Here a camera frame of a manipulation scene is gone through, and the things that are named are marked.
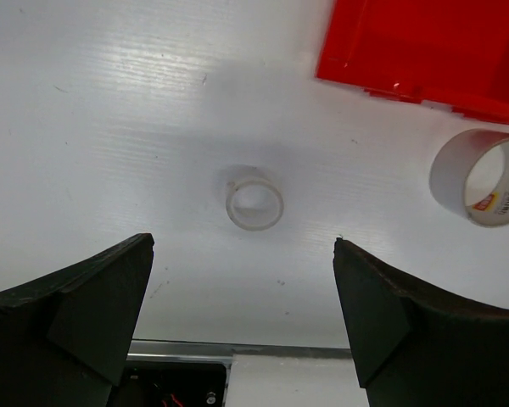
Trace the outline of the small clear tape roll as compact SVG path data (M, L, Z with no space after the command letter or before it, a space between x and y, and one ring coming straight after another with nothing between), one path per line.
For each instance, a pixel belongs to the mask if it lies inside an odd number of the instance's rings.
M233 164L215 179L229 220L244 231L266 231L282 218L285 201L276 174L262 166Z

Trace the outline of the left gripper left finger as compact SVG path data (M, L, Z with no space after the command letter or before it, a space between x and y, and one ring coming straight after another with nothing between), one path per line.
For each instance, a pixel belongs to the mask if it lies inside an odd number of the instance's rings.
M104 406L119 384L154 260L140 233L0 292L0 406Z

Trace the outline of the red four-compartment bin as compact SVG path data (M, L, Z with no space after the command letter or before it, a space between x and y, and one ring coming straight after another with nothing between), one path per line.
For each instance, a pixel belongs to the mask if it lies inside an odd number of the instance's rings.
M316 78L509 125L509 1L337 1Z

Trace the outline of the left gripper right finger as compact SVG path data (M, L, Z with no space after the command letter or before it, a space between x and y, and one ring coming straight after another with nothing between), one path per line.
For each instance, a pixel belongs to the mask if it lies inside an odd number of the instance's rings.
M333 270L371 406L509 406L509 309L464 298L344 239Z

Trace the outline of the large grey tape roll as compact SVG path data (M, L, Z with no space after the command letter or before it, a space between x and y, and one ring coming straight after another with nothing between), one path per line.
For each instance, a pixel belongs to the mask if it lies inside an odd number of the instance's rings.
M429 187L450 212L482 227L509 224L509 133L483 129L450 139L431 166Z

